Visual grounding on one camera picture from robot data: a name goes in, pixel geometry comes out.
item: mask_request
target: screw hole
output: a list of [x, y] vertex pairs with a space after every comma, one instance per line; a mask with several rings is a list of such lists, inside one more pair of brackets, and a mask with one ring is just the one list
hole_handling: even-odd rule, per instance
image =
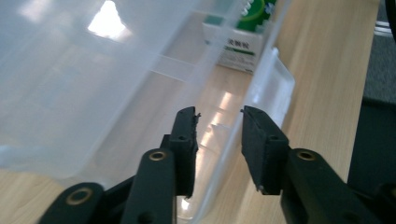
[[165, 157], [166, 157], [166, 153], [164, 153], [162, 151], [156, 151], [156, 152], [149, 154], [149, 158], [152, 161], [161, 161], [161, 160], [165, 159]]
[[153, 223], [154, 219], [155, 219], [154, 213], [152, 213], [152, 212], [144, 212], [144, 213], [139, 215], [139, 217], [137, 218], [137, 221], [139, 223], [146, 224], [146, 223]]
[[314, 161], [316, 159], [315, 155], [308, 151], [299, 151], [297, 156], [305, 161]]
[[79, 205], [85, 203], [92, 196], [92, 190], [89, 188], [76, 189], [66, 198], [66, 203], [69, 205]]
[[270, 139], [271, 140], [278, 140], [279, 138], [277, 136], [275, 136], [275, 135], [270, 135]]

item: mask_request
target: clear plastic container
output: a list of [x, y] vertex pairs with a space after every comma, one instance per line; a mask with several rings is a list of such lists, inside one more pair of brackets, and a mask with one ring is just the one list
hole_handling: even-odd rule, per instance
[[[273, 46], [289, 3], [279, 0], [266, 25], [253, 77], [212, 73], [239, 1], [1, 3], [0, 166], [109, 188], [135, 174], [179, 109], [195, 105], [203, 115], [196, 185], [177, 212], [198, 221], [239, 152], [239, 109], [261, 108], [279, 126], [287, 112], [294, 81]], [[209, 14], [225, 20], [207, 45]], [[228, 78], [241, 81], [227, 86]]]

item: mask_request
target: brass screw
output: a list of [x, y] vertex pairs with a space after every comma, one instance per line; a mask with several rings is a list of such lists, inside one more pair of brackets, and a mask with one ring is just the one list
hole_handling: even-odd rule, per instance
[[[76, 197], [78, 194], [82, 193], [82, 197]], [[81, 188], [76, 189], [73, 193], [71, 193], [66, 198], [66, 203], [69, 205], [79, 205], [85, 203], [90, 199], [92, 196], [92, 190], [89, 188]]]
[[149, 158], [152, 161], [161, 161], [166, 158], [166, 153], [163, 151], [156, 151], [156, 152], [149, 154]]
[[300, 159], [305, 160], [305, 161], [314, 161], [314, 160], [317, 159], [317, 158], [315, 157], [315, 155], [314, 155], [312, 152], [309, 152], [309, 151], [299, 151], [299, 152], [297, 153], [297, 156], [298, 156]]

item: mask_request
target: plastic box lid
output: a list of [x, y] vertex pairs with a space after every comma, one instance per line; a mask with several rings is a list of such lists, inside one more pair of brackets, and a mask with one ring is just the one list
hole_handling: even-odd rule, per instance
[[[0, 166], [109, 188], [135, 174], [179, 109], [195, 105], [203, 114], [196, 186], [177, 212], [199, 220], [237, 153], [235, 109], [256, 106], [278, 125], [288, 109], [294, 80], [273, 45], [290, 1], [279, 2], [247, 92], [219, 88], [211, 73], [239, 1], [0, 3]], [[210, 45], [207, 15], [224, 18]]]

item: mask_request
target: light wood surface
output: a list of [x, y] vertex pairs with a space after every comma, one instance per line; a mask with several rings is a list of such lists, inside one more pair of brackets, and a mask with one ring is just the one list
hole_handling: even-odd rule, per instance
[[[284, 132], [347, 179], [379, 0], [293, 0], [277, 40], [296, 87]], [[238, 72], [217, 67], [215, 72]], [[226, 81], [238, 82], [228, 78]], [[35, 223], [63, 190], [46, 177], [0, 171], [0, 223]], [[242, 156], [203, 223], [282, 223], [279, 197], [261, 196]]]

